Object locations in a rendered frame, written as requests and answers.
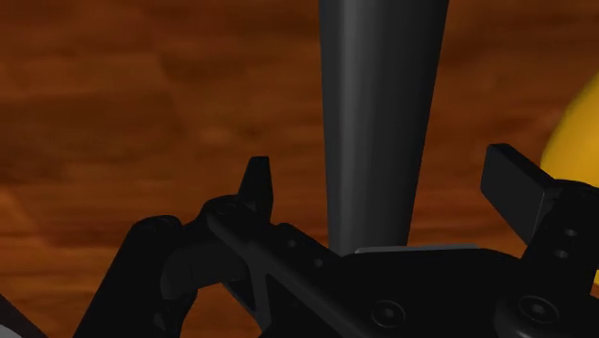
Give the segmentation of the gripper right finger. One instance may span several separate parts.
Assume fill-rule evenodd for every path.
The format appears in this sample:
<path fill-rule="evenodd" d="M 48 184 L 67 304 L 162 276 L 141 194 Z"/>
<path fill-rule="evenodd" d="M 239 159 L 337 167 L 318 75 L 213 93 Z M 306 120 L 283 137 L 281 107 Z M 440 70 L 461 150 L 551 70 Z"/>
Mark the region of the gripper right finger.
<path fill-rule="evenodd" d="M 496 304 L 498 338 L 599 338 L 599 188 L 492 144 L 481 191 L 526 245 Z"/>

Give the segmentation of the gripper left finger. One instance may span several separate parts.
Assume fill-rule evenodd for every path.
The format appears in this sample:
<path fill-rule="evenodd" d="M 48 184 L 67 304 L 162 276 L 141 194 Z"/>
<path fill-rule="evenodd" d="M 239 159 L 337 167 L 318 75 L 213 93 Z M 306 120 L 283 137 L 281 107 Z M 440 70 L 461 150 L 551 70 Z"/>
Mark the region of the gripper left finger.
<path fill-rule="evenodd" d="M 250 159 L 235 195 L 183 225 L 134 224 L 73 338 L 180 338 L 199 289 L 223 284 L 255 319 L 258 338 L 374 338 L 372 302 L 349 288 L 341 258 L 289 224 L 270 222 L 267 157 Z"/>

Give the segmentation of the yellow round object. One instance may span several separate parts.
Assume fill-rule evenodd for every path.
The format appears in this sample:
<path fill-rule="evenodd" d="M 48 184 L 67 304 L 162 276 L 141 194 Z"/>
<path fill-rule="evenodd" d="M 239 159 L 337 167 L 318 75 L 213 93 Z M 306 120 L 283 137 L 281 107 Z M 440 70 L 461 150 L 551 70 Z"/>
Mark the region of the yellow round object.
<path fill-rule="evenodd" d="M 555 179 L 599 188 L 599 72 L 565 108 L 542 151 L 540 168 Z"/>

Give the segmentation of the dark grey tapered object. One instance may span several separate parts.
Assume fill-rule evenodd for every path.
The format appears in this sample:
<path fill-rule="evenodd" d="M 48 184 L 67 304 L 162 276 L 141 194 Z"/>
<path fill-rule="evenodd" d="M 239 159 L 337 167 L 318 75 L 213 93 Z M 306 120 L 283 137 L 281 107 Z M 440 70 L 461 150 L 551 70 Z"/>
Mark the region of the dark grey tapered object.
<path fill-rule="evenodd" d="M 449 0 L 319 0 L 328 245 L 408 241 Z"/>

